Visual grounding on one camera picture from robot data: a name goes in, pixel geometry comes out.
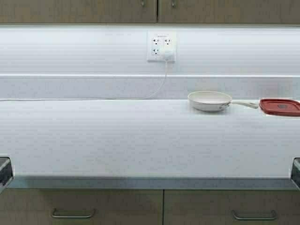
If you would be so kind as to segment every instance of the white frying pan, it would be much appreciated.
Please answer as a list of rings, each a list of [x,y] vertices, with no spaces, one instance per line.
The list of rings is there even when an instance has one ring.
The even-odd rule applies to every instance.
[[[219,112],[227,108],[230,104],[244,105],[257,109],[258,105],[246,102],[233,102],[230,95],[216,91],[196,91],[188,95],[191,105],[198,110],[206,112]]]

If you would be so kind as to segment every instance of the cabinet door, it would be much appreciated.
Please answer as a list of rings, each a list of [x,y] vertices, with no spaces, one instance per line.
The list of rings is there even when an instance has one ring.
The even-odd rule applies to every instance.
[[[157,0],[0,0],[0,23],[155,23]]]
[[[6,189],[0,195],[0,223],[161,225],[162,207],[159,190]]]
[[[159,0],[161,23],[299,24],[299,0]]]
[[[164,206],[165,225],[298,225],[300,221],[299,191],[165,191]]]

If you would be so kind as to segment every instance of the electrical outlet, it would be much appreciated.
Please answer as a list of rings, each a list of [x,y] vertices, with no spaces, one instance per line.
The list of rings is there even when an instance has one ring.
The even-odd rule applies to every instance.
[[[148,32],[147,61],[165,61],[163,52],[172,52],[176,61],[177,35],[174,31]]]

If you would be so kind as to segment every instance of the white backsplash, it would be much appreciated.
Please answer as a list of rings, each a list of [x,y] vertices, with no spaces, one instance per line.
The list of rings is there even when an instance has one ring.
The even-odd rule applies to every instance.
[[[149,30],[177,31],[177,61],[159,98],[300,92],[296,27],[0,26],[0,98],[145,96],[164,73],[163,63],[146,61]]]

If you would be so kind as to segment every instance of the red lid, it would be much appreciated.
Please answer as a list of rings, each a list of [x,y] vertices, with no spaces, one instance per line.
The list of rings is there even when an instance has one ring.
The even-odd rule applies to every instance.
[[[300,103],[289,99],[262,99],[261,109],[271,115],[300,116]]]

